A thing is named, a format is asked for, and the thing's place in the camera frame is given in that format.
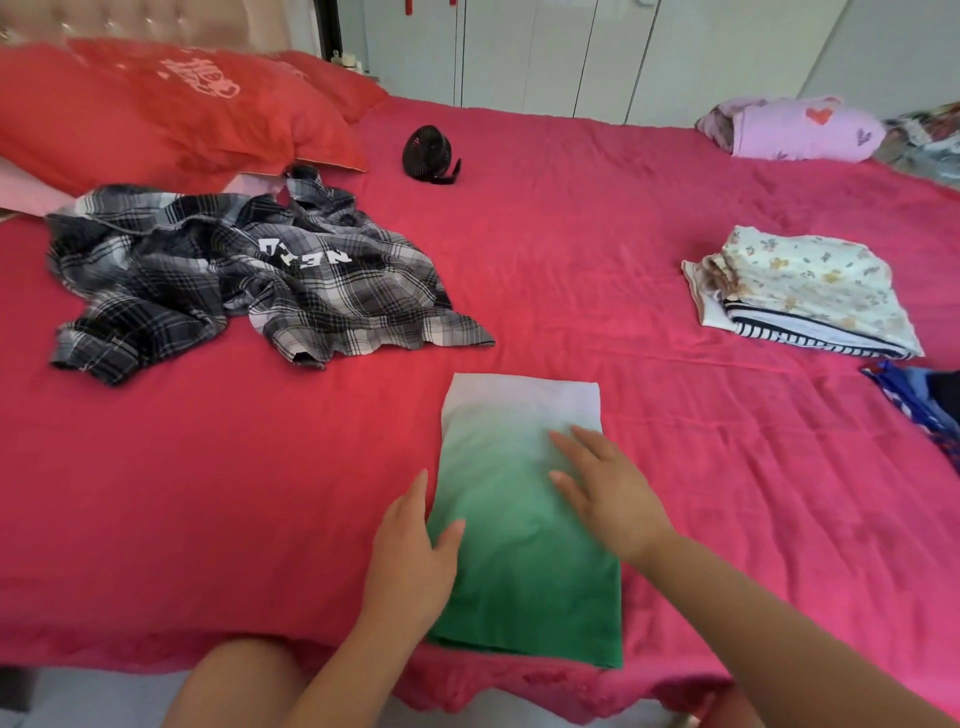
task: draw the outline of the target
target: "small black fan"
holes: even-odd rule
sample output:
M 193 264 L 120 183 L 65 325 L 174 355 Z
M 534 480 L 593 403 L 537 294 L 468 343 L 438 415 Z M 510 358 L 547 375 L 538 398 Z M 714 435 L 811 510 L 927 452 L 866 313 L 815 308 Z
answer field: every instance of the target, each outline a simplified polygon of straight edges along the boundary
M 449 140 L 437 127 L 420 127 L 403 148 L 403 171 L 415 180 L 431 184 L 453 184 L 460 175 L 460 160 L 449 177 L 444 177 L 453 160 Z

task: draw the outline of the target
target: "hand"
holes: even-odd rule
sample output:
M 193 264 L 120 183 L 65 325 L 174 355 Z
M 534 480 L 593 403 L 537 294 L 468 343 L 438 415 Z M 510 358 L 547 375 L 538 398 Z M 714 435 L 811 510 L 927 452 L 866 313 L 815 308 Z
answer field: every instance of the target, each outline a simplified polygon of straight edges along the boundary
M 373 539 L 360 619 L 389 624 L 418 643 L 444 610 L 457 576 L 465 521 L 451 523 L 430 545 L 426 533 L 426 471 L 383 516 Z
M 597 541 L 645 573 L 653 545 L 676 535 L 663 504 L 610 440 L 591 429 L 573 426 L 570 431 L 576 439 L 560 432 L 551 432 L 550 439 L 573 463 L 584 487 L 560 471 L 552 471 L 550 479 Z

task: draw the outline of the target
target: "wardrobe door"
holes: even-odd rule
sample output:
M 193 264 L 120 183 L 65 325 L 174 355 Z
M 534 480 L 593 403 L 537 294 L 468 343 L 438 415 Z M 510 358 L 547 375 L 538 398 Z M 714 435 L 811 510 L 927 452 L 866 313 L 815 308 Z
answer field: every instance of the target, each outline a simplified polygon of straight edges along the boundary
M 383 87 L 395 96 L 453 104 L 456 6 L 450 0 L 363 4 L 370 72 Z
M 598 0 L 575 116 L 623 124 L 658 0 Z
M 627 121 L 690 127 L 736 96 L 795 97 L 846 0 L 660 0 Z
M 463 106 L 523 111 L 536 12 L 537 0 L 467 2 Z
M 573 116 L 596 9 L 597 0 L 538 2 L 523 94 L 525 112 Z

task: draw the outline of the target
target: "folded floral clothing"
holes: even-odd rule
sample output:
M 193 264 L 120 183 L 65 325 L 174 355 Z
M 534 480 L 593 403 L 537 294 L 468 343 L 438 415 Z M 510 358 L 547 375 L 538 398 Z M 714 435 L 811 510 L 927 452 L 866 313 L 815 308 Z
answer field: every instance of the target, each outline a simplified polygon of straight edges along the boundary
M 924 355 L 890 266 L 865 245 L 737 226 L 719 254 L 683 270 L 703 326 L 855 356 Z
M 836 96 L 730 99 L 696 126 L 734 157 L 778 161 L 863 161 L 886 134 L 872 114 L 847 106 Z

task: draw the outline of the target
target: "plaid shirt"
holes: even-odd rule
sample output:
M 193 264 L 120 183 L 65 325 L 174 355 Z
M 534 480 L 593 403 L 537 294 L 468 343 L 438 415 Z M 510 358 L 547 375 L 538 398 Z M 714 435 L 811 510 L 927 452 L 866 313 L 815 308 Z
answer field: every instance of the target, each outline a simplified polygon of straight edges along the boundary
M 305 166 L 287 189 L 289 207 L 109 185 L 49 215 L 50 268 L 89 301 L 60 327 L 53 364 L 119 384 L 244 313 L 289 361 L 320 368 L 383 344 L 493 344 L 453 311 L 430 258 L 352 195 Z

